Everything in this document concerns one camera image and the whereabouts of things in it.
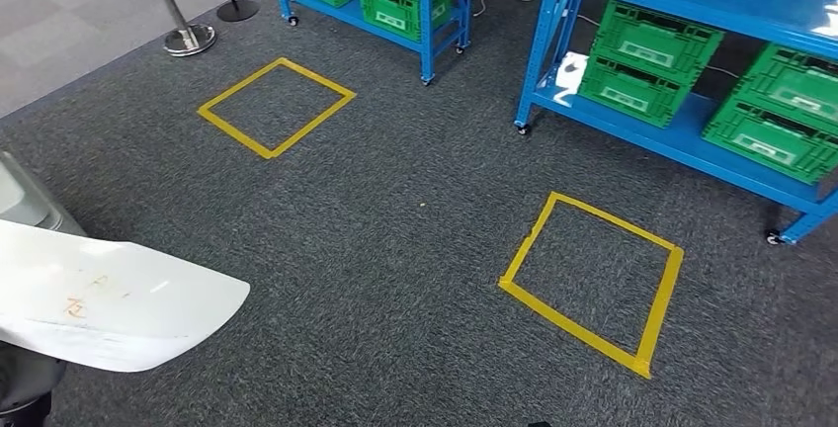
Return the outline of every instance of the yellow tape square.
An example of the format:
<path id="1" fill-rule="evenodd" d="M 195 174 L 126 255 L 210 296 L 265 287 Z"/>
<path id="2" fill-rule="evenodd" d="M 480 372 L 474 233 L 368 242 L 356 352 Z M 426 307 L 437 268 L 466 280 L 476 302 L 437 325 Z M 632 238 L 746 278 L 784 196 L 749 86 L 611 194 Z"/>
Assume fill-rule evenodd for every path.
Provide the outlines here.
<path id="1" fill-rule="evenodd" d="M 545 227 L 547 219 L 552 213 L 552 209 L 555 207 L 556 202 L 563 202 L 577 207 L 584 212 L 593 214 L 612 224 L 616 224 L 617 226 L 647 239 L 669 251 L 669 256 L 666 259 L 666 264 L 663 269 L 663 275 L 660 278 L 660 284 L 658 285 L 657 292 L 655 293 L 654 300 L 652 301 L 652 307 L 649 311 L 649 315 L 646 318 L 646 325 L 643 328 L 643 334 L 640 336 L 640 343 L 637 347 L 636 354 L 629 353 L 617 347 L 596 333 L 562 315 L 512 281 L 515 278 L 515 274 L 521 268 L 521 264 L 524 263 L 524 258 L 527 256 L 527 253 L 530 252 L 530 248 L 533 247 L 533 243 L 536 241 L 536 238 L 539 237 L 539 233 L 542 232 L 542 228 Z M 518 252 L 515 254 L 515 257 L 512 258 L 512 262 L 510 262 L 506 273 L 501 276 L 498 281 L 498 286 L 511 294 L 512 297 L 522 301 L 526 306 L 551 321 L 559 328 L 570 333 L 584 343 L 587 343 L 592 348 L 629 368 L 635 373 L 643 376 L 644 378 L 650 379 L 651 372 L 649 370 L 649 366 L 651 364 L 652 354 L 654 353 L 655 345 L 657 344 L 657 338 L 660 334 L 661 325 L 663 324 L 663 316 L 666 314 L 666 307 L 669 305 L 669 300 L 672 297 L 672 291 L 675 289 L 675 281 L 678 279 L 678 271 L 681 268 L 681 262 L 683 260 L 684 250 L 675 244 L 641 229 L 628 221 L 620 219 L 612 214 L 605 213 L 602 210 L 598 210 L 586 203 L 561 195 L 560 193 L 550 192 L 545 207 L 542 209 L 541 214 L 539 214 L 538 220 L 533 225 L 530 234 L 524 239 L 524 242 L 521 243 L 521 247 L 518 248 Z"/>
<path id="2" fill-rule="evenodd" d="M 232 124 L 228 123 L 224 119 L 220 118 L 218 115 L 214 114 L 211 109 L 216 104 L 232 96 L 248 84 L 252 83 L 253 81 L 256 81 L 257 79 L 265 75 L 265 73 L 267 73 L 268 71 L 271 71 L 272 69 L 276 68 L 277 66 L 284 66 L 288 69 L 296 71 L 297 73 L 305 76 L 306 78 L 312 79 L 317 83 L 322 84 L 323 86 L 340 94 L 342 97 L 335 104 L 331 105 L 328 109 L 320 113 L 316 118 L 309 121 L 308 124 L 306 124 L 300 130 L 295 132 L 291 137 L 287 138 L 277 148 L 270 149 L 257 142 L 252 137 L 246 135 L 244 132 L 234 127 Z M 231 88 L 227 89 L 223 93 L 219 94 L 218 96 L 215 96 L 214 98 L 203 104 L 200 108 L 198 108 L 198 114 L 201 115 L 207 121 L 210 121 L 217 128 L 223 130 L 229 136 L 238 140 L 242 145 L 253 150 L 262 157 L 274 158 L 291 148 L 292 145 L 297 143 L 301 138 L 305 137 L 306 134 L 308 134 L 314 128 L 319 126 L 320 123 L 329 119 L 329 117 L 335 114 L 339 109 L 346 106 L 346 104 L 352 101 L 352 98 L 354 98 L 355 96 L 356 94 L 354 92 L 344 88 L 343 86 L 333 81 L 330 81 L 311 70 L 303 68 L 302 66 L 294 63 L 293 61 L 283 57 L 278 58 L 274 62 L 264 66 L 260 70 L 242 79 L 238 83 L 234 84 Z"/>

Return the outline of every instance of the orange writing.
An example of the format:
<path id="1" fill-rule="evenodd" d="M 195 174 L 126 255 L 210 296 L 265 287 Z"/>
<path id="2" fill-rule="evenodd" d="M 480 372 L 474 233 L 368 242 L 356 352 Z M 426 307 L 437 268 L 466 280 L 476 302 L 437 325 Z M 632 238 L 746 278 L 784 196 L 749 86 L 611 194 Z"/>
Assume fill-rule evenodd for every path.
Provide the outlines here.
<path id="1" fill-rule="evenodd" d="M 67 301 L 70 302 L 70 305 L 67 307 L 67 314 L 76 318 L 84 318 L 84 315 L 81 314 L 81 311 L 84 309 L 84 305 L 82 305 L 82 301 L 84 300 L 68 297 Z"/>

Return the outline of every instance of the carpet floor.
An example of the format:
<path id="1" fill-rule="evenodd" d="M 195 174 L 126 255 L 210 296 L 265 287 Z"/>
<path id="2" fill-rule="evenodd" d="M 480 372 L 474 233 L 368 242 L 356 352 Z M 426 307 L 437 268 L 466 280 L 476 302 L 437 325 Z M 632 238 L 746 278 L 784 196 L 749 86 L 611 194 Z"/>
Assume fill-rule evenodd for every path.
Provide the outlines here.
<path id="1" fill-rule="evenodd" d="M 252 286 L 158 369 L 72 367 L 53 425 L 838 425 L 838 225 L 771 247 L 762 231 L 793 214 L 767 200 L 549 113 L 517 135 L 538 1 L 487 0 L 427 88 L 413 53 L 304 9 L 292 28 L 257 1 L 247 22 L 201 18 L 220 33 L 207 53 L 155 41 L 0 120 L 0 146 L 91 235 Z M 584 52 L 595 28 L 577 28 Z M 734 72 L 756 49 L 724 46 L 714 64 Z M 358 96 L 266 160 L 197 109 L 280 56 Z M 280 68 L 264 79 L 217 111 L 268 147 L 336 99 Z M 551 191 L 686 251 L 651 380 L 498 288 Z M 516 281 L 633 351 L 664 256 L 559 205 Z"/>

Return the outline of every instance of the green crate label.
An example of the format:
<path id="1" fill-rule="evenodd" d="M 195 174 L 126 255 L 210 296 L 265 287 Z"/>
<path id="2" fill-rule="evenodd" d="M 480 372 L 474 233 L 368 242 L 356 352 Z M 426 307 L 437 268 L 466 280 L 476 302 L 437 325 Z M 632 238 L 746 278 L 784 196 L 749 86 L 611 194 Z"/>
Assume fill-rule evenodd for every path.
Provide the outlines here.
<path id="1" fill-rule="evenodd" d="M 835 108 L 811 97 L 803 97 L 789 88 L 778 88 L 772 95 L 777 101 L 790 104 L 802 111 L 821 116 L 830 121 L 838 121 Z"/>
<path id="2" fill-rule="evenodd" d="M 649 107 L 648 101 L 637 99 L 633 96 L 629 96 L 626 93 L 621 93 L 620 91 L 614 88 L 610 88 L 608 86 L 606 86 L 605 89 L 602 90 L 600 96 L 603 96 L 612 101 L 617 101 L 618 103 L 629 106 L 632 109 L 637 109 L 642 113 L 645 113 Z"/>
<path id="3" fill-rule="evenodd" d="M 376 12 L 376 20 L 384 22 L 392 27 L 396 27 L 399 30 L 407 30 L 407 24 L 403 20 L 390 17 L 383 12 Z"/>
<path id="4" fill-rule="evenodd" d="M 733 143 L 735 143 L 736 145 L 741 145 L 747 148 L 748 150 L 757 152 L 760 155 L 766 156 L 784 165 L 792 165 L 793 163 L 795 163 L 795 160 L 797 159 L 797 156 L 793 153 L 786 152 L 780 148 L 775 147 L 774 145 L 769 145 L 765 142 L 761 142 L 755 138 L 750 137 L 745 133 L 737 135 L 736 138 L 733 140 Z"/>
<path id="5" fill-rule="evenodd" d="M 431 11 L 431 21 L 438 19 L 441 15 L 445 14 L 445 11 L 448 7 L 445 3 L 438 5 L 434 10 Z"/>
<path id="6" fill-rule="evenodd" d="M 623 42 L 623 44 L 620 45 L 619 52 L 640 59 L 645 59 L 646 61 L 651 61 L 655 64 L 666 66 L 667 68 L 672 67 L 672 62 L 675 61 L 675 57 L 671 54 L 661 53 L 658 50 L 647 48 L 632 42 Z"/>

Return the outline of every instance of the crate handle hole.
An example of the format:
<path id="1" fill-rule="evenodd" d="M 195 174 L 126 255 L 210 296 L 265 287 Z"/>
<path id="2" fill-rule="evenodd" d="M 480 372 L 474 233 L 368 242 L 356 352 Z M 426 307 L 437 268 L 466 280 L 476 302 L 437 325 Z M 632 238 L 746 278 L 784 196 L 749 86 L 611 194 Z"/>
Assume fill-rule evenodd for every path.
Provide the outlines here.
<path id="1" fill-rule="evenodd" d="M 654 24 L 658 27 L 662 27 L 667 30 L 672 30 L 679 34 L 682 34 L 685 30 L 687 30 L 687 24 L 684 24 L 683 22 L 677 21 L 675 19 L 670 19 L 662 15 L 652 14 L 649 12 L 637 12 L 637 19 L 639 21 L 648 22 L 650 24 Z"/>

